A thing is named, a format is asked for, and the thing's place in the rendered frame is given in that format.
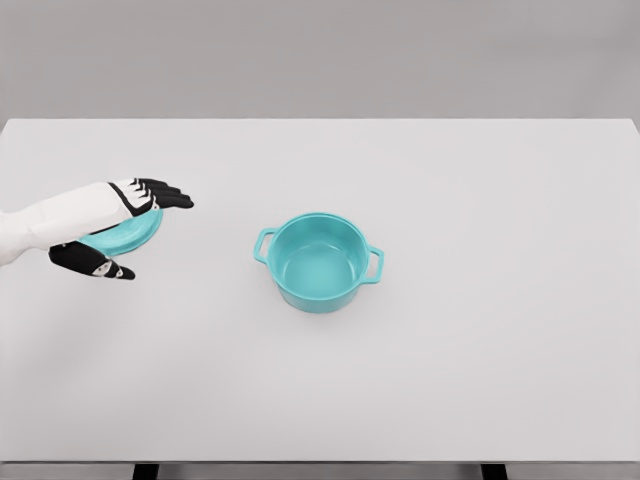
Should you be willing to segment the teal pot lid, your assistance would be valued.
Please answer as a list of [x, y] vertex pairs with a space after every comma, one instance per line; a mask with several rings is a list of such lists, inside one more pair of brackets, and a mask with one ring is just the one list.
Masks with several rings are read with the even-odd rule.
[[150, 210], [113, 228], [85, 235], [78, 242], [98, 250], [107, 257], [126, 254], [148, 242], [160, 228], [162, 219], [161, 209]]

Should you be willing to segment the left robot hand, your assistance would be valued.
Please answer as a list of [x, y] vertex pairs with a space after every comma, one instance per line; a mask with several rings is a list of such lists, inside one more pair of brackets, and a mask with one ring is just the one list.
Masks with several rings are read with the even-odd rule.
[[190, 209], [191, 197], [151, 178], [97, 182], [42, 200], [25, 210], [29, 246], [62, 268], [91, 277], [133, 280], [135, 273], [80, 242], [152, 210]]

